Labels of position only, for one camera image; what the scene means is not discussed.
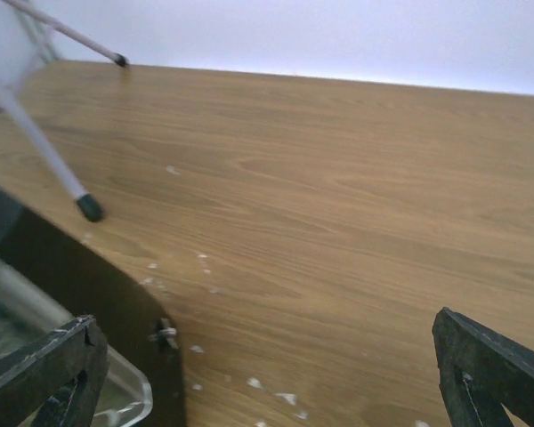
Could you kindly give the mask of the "black metronome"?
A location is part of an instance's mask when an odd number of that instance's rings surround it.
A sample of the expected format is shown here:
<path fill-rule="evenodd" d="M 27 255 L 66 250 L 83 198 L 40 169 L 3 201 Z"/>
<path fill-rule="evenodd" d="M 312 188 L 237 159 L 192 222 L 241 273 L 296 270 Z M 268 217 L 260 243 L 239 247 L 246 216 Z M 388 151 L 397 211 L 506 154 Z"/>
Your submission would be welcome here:
<path fill-rule="evenodd" d="M 73 315 L 91 314 L 109 345 L 144 373 L 144 426 L 188 423 L 180 333 L 134 279 L 0 189 L 0 260 Z"/>

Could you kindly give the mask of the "clear plastic metronome cover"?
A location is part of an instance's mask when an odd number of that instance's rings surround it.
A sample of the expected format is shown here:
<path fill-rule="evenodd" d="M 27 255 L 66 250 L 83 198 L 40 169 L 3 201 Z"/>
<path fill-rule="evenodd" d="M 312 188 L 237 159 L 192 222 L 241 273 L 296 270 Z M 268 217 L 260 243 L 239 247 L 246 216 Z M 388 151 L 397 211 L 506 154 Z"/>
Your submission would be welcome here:
<path fill-rule="evenodd" d="M 0 260 L 0 359 L 71 319 L 69 311 Z M 153 408 L 149 380 L 113 348 L 108 362 L 92 425 L 134 426 Z"/>

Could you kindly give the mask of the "white tripod music stand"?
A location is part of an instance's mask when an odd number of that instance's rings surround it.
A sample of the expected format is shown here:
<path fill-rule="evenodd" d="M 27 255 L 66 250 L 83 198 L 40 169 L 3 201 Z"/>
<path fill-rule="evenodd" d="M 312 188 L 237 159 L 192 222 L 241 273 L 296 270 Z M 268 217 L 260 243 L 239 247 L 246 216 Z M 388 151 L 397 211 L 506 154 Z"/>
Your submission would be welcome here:
<path fill-rule="evenodd" d="M 113 52 L 105 46 L 93 41 L 76 31 L 74 28 L 55 19 L 53 16 L 37 9 L 29 1 L 8 1 L 7 4 L 14 10 L 22 12 L 34 21 L 45 26 L 42 35 L 36 41 L 34 52 L 30 56 L 26 67 L 20 77 L 11 84 L 0 82 L 0 113 L 6 113 L 12 121 L 27 135 L 30 142 L 48 164 L 63 188 L 72 196 L 77 208 L 89 222 L 100 222 L 104 218 L 104 210 L 94 196 L 85 189 L 80 180 L 65 163 L 55 147 L 48 141 L 44 132 L 37 126 L 28 112 L 21 106 L 17 93 L 23 88 L 26 80 L 36 69 L 37 63 L 52 50 L 53 34 L 61 33 L 73 41 L 97 52 L 111 60 L 120 68 L 127 68 L 129 61 L 126 56 Z"/>

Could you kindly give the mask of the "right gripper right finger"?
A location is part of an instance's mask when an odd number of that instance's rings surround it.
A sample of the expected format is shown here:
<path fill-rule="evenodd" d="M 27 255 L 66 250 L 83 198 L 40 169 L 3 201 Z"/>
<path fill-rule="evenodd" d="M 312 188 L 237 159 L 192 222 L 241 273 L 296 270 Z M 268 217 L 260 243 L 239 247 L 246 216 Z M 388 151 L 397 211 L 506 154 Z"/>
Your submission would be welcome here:
<path fill-rule="evenodd" d="M 433 322 L 440 391 L 453 426 L 534 426 L 534 351 L 447 307 Z"/>

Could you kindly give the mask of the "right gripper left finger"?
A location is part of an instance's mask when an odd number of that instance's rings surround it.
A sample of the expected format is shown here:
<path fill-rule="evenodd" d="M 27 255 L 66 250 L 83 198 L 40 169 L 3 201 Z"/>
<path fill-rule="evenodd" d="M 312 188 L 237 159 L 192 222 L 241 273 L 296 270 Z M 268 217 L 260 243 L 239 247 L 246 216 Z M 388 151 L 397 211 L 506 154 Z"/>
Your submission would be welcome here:
<path fill-rule="evenodd" d="M 108 368 L 95 317 L 71 319 L 0 358 L 0 426 L 89 426 Z"/>

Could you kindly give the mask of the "white debris pile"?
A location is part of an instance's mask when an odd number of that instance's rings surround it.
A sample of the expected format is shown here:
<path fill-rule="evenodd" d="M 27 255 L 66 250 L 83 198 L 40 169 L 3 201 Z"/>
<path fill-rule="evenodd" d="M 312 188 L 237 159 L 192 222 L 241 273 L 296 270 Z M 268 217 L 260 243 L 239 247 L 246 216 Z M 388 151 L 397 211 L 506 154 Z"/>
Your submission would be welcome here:
<path fill-rule="evenodd" d="M 246 327 L 208 252 L 146 263 L 140 284 L 174 320 L 190 426 L 311 426 L 303 394 L 274 349 Z"/>

